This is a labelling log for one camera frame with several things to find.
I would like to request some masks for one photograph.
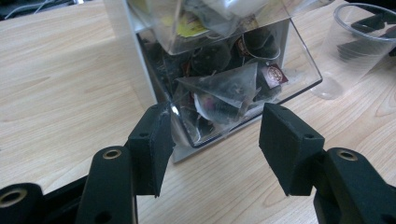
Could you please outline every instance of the clear plastic cup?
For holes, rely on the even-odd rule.
[[[350,90],[396,47],[396,12],[367,4],[345,4],[333,15],[315,59],[323,81],[311,89],[328,100]]]

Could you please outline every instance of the wooden table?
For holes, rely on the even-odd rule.
[[[318,53],[338,0],[294,19]],[[0,22],[0,188],[47,193],[88,173],[92,155],[122,145],[150,101],[132,39],[102,1]],[[363,154],[396,185],[396,58],[349,93],[310,92],[284,106],[326,138]],[[169,163],[161,197],[138,197],[141,223],[317,223],[313,197],[286,197],[262,155],[256,122],[193,157]]]

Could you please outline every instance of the tea bag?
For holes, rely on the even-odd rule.
[[[220,41],[197,49],[191,56],[191,68],[201,76],[222,72],[231,60],[227,42]]]
[[[248,53],[265,60],[275,60],[280,55],[280,47],[273,34],[273,26],[262,27],[242,35]]]
[[[220,124],[238,122],[256,95],[257,64],[248,64],[210,77],[178,78],[193,92],[195,107],[205,119]]]
[[[235,16],[223,17],[202,0],[186,0],[184,9],[195,14],[205,28],[224,37],[233,34],[240,22],[240,18]]]
[[[177,106],[176,119],[181,120],[184,131],[193,144],[201,144],[216,131],[212,122],[196,111],[192,93],[181,85],[177,87],[173,104]]]
[[[272,103],[276,97],[282,92],[282,86],[280,83],[274,87],[270,87],[267,80],[264,77],[269,64],[260,59],[252,59],[247,62],[247,64],[256,63],[257,64],[257,89],[259,89],[254,102],[263,106],[265,103]]]

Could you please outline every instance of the tea bag label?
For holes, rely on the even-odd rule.
[[[282,70],[277,66],[277,64],[271,64],[268,67],[264,67],[262,69],[262,75],[267,82],[267,85],[270,89],[279,86],[282,83],[288,82],[285,74],[283,74]]]
[[[198,17],[192,13],[184,13],[177,25],[177,34],[183,37],[193,37],[208,32]]]
[[[242,40],[242,37],[238,38],[235,41],[236,49],[238,50],[239,57],[247,57],[250,56],[247,47],[244,44],[244,41]]]

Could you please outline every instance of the acrylic container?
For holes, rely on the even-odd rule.
[[[264,103],[282,104],[321,81],[290,19],[178,55],[152,30],[138,39],[158,101],[172,103],[174,161],[259,119]]]
[[[129,0],[146,14],[163,49],[171,55],[190,51],[300,13],[332,0]]]

